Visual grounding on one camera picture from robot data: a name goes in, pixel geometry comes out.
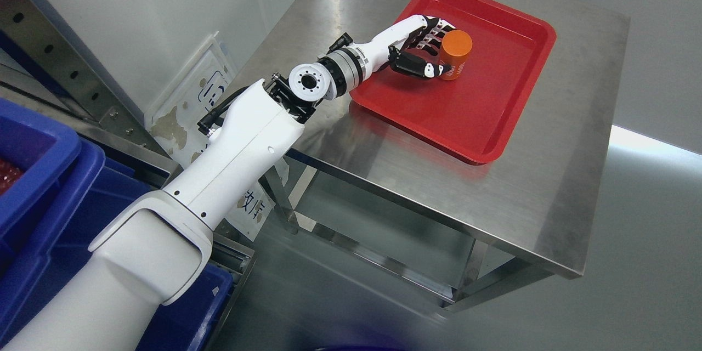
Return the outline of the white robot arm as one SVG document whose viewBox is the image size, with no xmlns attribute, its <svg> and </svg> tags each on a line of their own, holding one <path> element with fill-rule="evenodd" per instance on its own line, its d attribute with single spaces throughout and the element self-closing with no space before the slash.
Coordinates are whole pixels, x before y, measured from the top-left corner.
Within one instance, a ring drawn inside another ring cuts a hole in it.
<svg viewBox="0 0 702 351">
<path fill-rule="evenodd" d="M 158 307 L 200 276 L 213 232 L 300 138 L 323 99 L 366 76 L 343 35 L 311 64 L 231 94 L 200 121 L 206 150 L 162 189 L 144 194 L 91 241 L 90 259 L 3 347 L 5 350 L 134 350 Z"/>
</svg>

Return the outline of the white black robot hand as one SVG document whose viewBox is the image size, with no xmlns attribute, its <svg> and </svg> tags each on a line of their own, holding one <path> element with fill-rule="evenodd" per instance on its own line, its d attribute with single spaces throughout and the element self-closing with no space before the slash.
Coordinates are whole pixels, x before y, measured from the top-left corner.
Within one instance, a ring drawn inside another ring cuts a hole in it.
<svg viewBox="0 0 702 351">
<path fill-rule="evenodd" d="M 439 51 L 447 33 L 456 26 L 436 17 L 414 14 L 377 34 L 368 43 L 353 43 L 365 67 L 367 79 L 373 72 L 387 67 L 393 71 L 422 79 L 444 76 L 449 66 L 439 62 Z"/>
</svg>

